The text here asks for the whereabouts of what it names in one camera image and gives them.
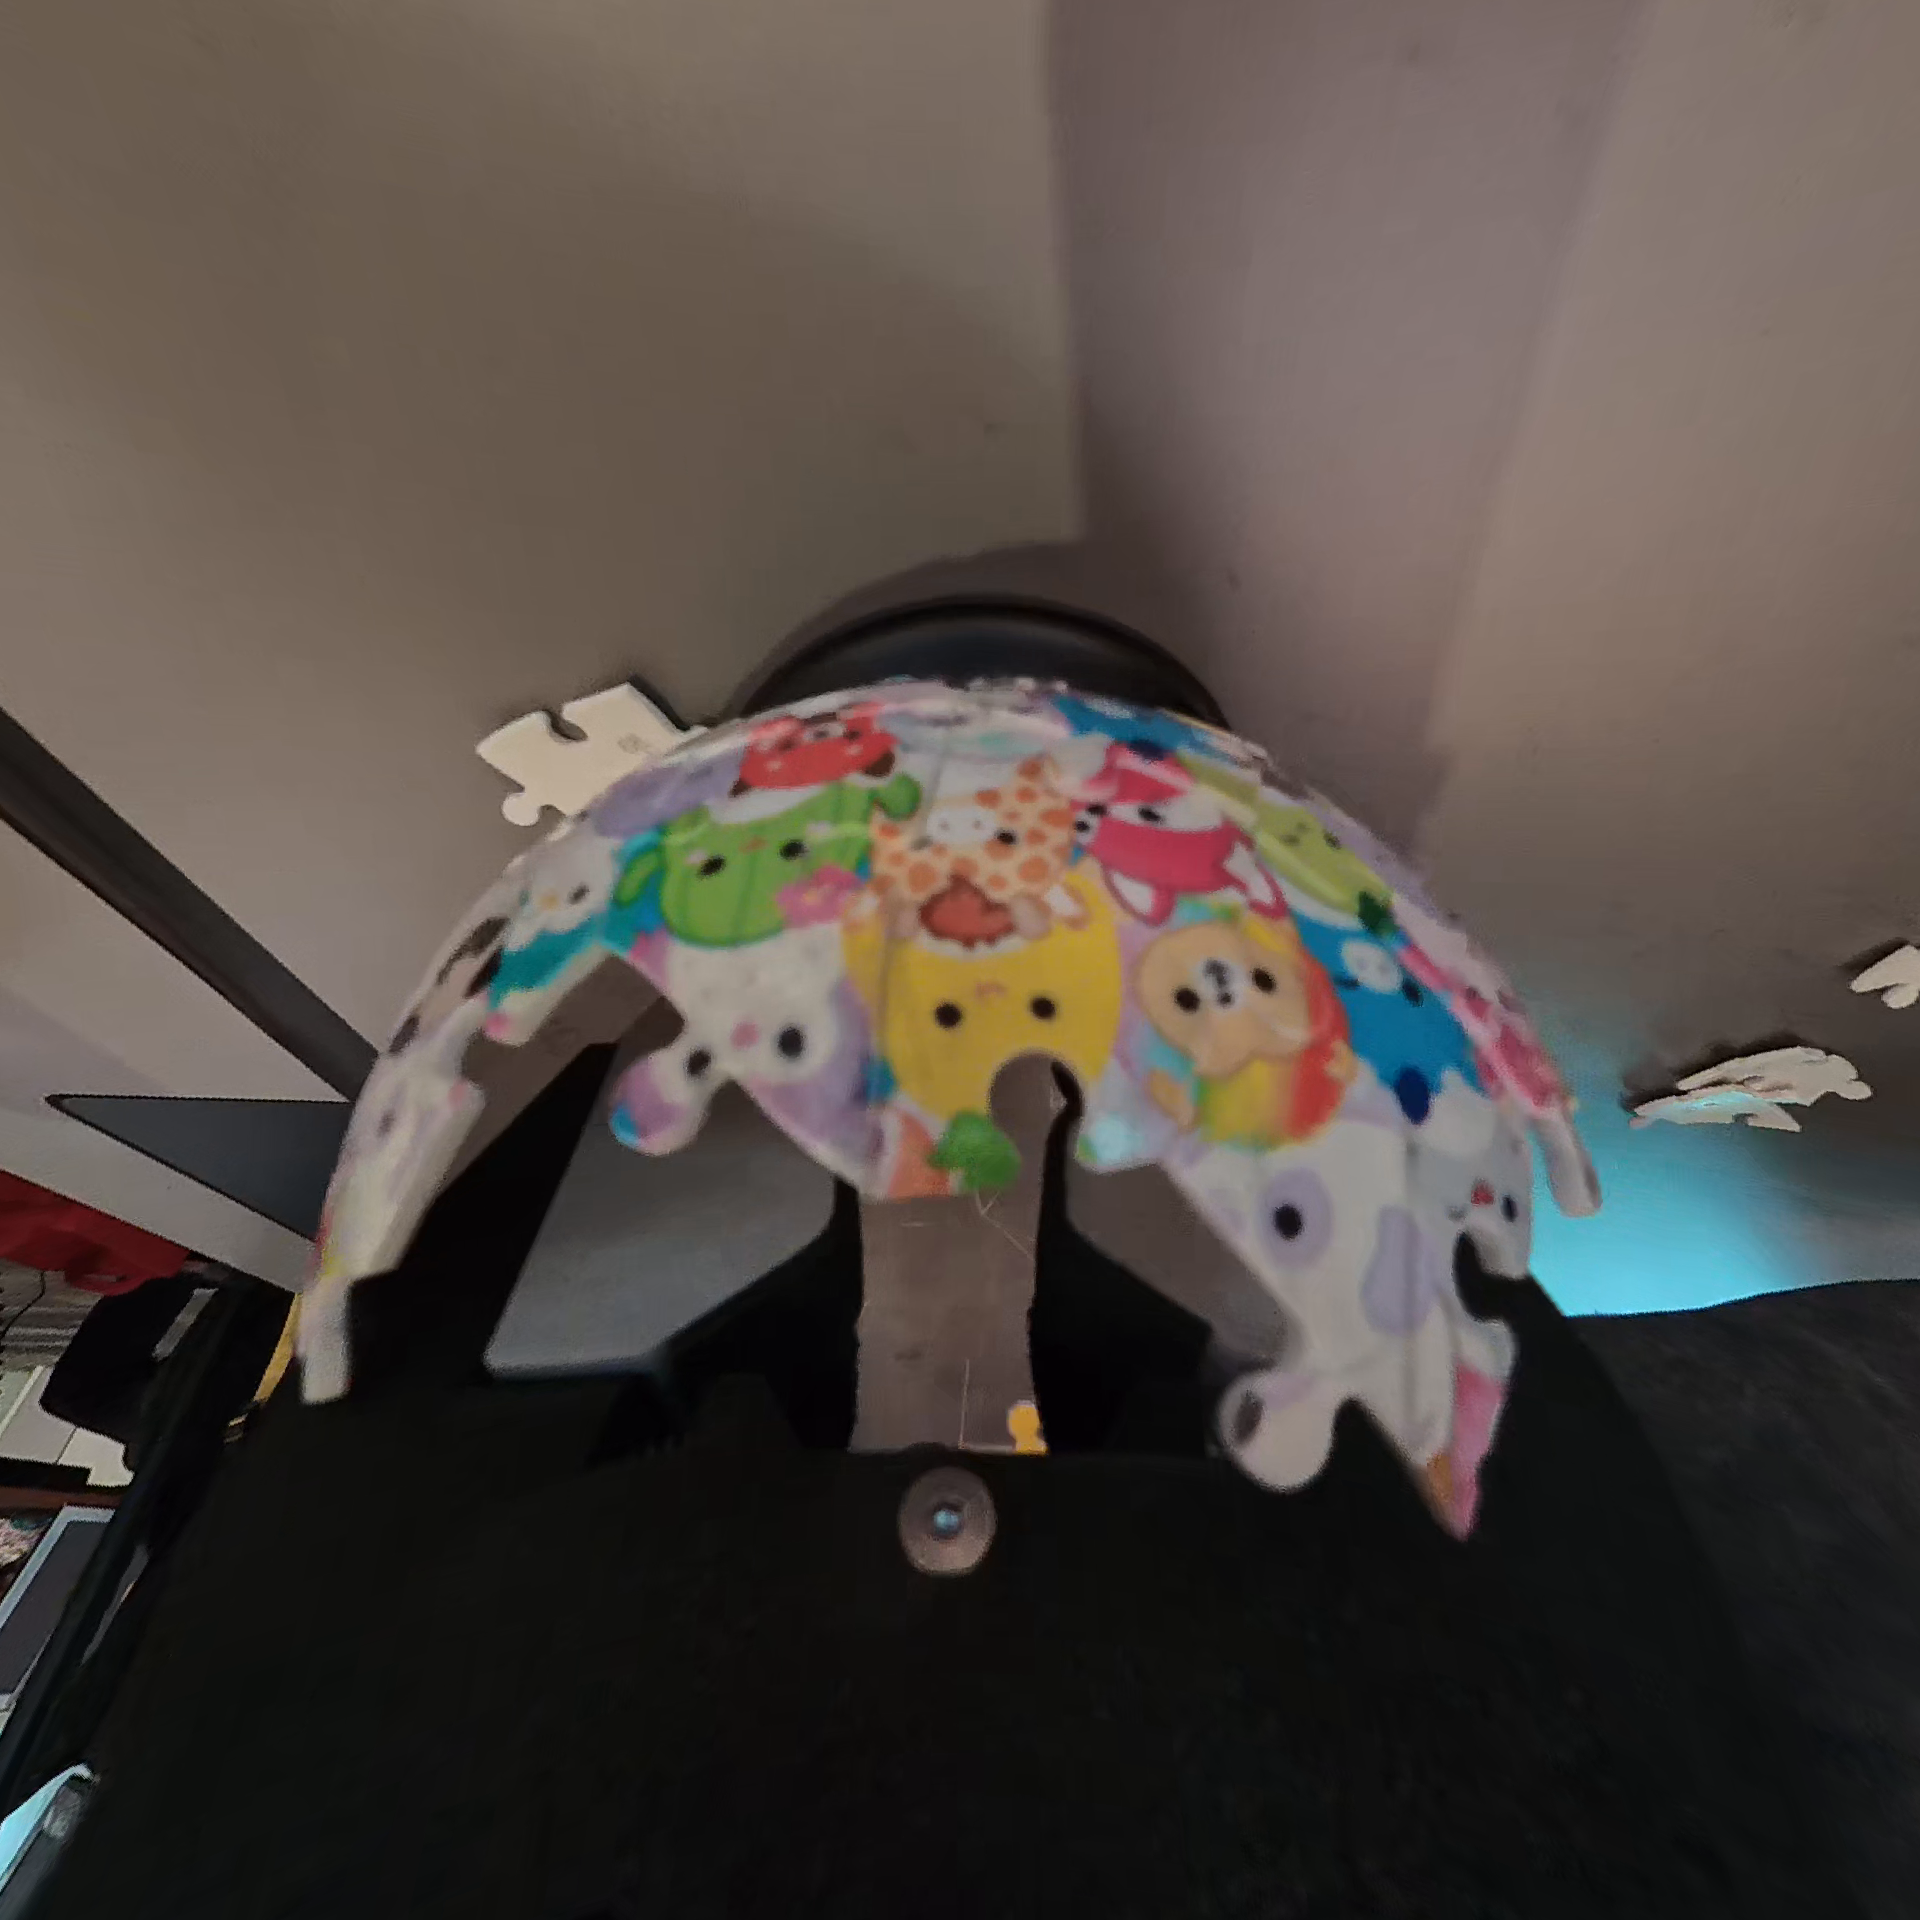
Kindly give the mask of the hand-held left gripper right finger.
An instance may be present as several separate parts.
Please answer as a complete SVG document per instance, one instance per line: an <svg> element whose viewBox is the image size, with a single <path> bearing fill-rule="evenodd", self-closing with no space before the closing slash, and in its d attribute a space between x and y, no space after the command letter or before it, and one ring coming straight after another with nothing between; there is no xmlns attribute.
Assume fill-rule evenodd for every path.
<svg viewBox="0 0 1920 1920"><path fill-rule="evenodd" d="M1214 1454L1227 1390L1294 1328L1157 1168L1042 1176L1035 1387L1057 1454Z"/></svg>

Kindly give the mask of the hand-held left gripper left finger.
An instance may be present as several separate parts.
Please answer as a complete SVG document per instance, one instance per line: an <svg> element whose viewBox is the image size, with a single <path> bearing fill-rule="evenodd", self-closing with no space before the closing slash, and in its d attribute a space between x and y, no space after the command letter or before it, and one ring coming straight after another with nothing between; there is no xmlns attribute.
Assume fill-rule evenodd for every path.
<svg viewBox="0 0 1920 1920"><path fill-rule="evenodd" d="M588 1122L486 1345L500 1378L636 1375L681 1424L762 1381L804 1443L858 1415L860 1211L851 1187L725 1089L657 1159Z"/></svg>

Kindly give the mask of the partly built puzzle ball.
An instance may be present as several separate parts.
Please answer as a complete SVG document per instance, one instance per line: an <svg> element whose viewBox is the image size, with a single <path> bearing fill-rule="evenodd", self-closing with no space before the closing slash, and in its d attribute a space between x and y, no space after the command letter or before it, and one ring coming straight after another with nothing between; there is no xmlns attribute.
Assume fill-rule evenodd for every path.
<svg viewBox="0 0 1920 1920"><path fill-rule="evenodd" d="M1409 866L1251 739L1032 679L893 681L700 728L517 853L440 943L348 1122L292 1355L352 1378L350 1298L395 1269L489 1096L627 974L678 1033L616 1082L662 1159L740 1089L876 1202L1010 1187L1004 1069L1083 1099L1074 1159L1157 1168L1280 1312L1220 1442L1278 1491L1356 1407L1467 1537L1515 1337L1457 1290L1530 1273L1534 1150L1600 1206L1515 987Z"/></svg>

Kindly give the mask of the black puzzle ball stand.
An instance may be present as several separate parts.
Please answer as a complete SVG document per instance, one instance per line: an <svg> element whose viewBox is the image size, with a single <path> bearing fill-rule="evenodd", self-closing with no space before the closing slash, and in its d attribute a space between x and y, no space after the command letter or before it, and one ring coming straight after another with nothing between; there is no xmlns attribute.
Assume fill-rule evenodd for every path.
<svg viewBox="0 0 1920 1920"><path fill-rule="evenodd" d="M882 681L1064 681L1085 695L1157 705L1218 728L1217 695L1139 629L1027 593L964 592L834 618L772 656L728 705L768 713Z"/></svg>

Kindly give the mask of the dark grey desk pad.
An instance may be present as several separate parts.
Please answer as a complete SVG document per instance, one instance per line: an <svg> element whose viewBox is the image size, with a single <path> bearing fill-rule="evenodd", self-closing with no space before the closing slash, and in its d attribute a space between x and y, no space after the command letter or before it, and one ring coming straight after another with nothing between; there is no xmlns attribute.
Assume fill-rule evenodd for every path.
<svg viewBox="0 0 1920 1920"><path fill-rule="evenodd" d="M54 1093L43 1102L305 1240L320 1235L352 1115L344 1099Z"/></svg>

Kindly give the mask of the red seat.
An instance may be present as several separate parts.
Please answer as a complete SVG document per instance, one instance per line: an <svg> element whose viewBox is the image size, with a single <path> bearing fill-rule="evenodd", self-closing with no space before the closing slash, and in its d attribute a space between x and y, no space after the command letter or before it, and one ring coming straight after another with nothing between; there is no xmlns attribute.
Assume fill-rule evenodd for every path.
<svg viewBox="0 0 1920 1920"><path fill-rule="evenodd" d="M169 1279L189 1253L60 1191L3 1173L3 1261L113 1298Z"/></svg>

